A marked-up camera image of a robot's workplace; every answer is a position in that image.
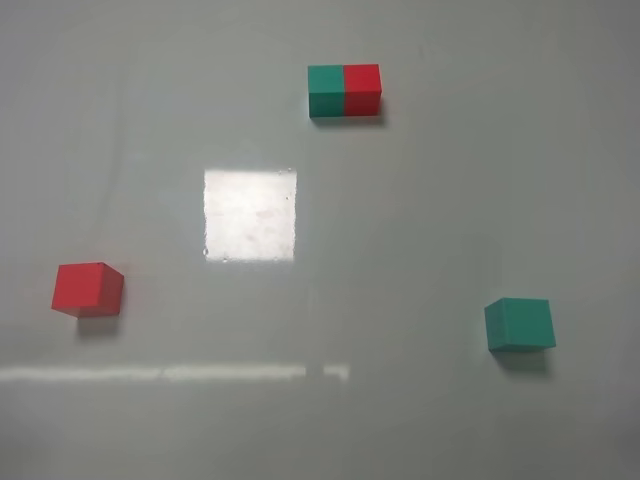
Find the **green cube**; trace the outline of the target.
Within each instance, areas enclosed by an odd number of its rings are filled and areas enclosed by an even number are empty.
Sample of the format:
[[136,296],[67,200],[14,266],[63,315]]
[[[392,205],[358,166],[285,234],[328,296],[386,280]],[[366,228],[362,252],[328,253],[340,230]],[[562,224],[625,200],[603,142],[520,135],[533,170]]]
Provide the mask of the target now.
[[491,352],[536,352],[556,346],[546,299],[501,298],[484,308]]

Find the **red cube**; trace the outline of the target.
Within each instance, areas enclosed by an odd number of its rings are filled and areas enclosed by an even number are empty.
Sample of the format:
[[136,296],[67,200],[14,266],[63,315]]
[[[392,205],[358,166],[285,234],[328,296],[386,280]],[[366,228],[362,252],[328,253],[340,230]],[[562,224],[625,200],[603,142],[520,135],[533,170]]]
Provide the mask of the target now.
[[117,316],[124,276],[103,262],[58,267],[51,308],[75,318]]

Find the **green template block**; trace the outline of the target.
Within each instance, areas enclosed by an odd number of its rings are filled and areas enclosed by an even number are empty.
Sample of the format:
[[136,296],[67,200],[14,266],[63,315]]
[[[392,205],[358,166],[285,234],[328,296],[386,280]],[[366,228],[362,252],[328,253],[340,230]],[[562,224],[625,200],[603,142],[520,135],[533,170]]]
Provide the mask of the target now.
[[307,68],[308,106],[311,118],[344,115],[345,84],[342,65],[310,65]]

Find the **red template block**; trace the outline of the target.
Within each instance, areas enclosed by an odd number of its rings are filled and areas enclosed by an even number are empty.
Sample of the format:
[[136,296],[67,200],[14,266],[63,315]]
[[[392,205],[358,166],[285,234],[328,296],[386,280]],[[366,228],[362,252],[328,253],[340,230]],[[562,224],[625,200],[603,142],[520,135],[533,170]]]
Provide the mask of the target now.
[[382,83],[378,64],[343,66],[344,115],[377,116],[380,112]]

